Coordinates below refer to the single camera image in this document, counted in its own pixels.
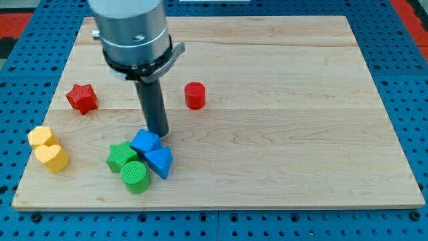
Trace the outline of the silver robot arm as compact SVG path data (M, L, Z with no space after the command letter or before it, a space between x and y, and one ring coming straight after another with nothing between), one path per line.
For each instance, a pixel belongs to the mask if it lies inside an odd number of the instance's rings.
M126 80L150 84L185 51L173 46L163 0L89 0L107 64Z

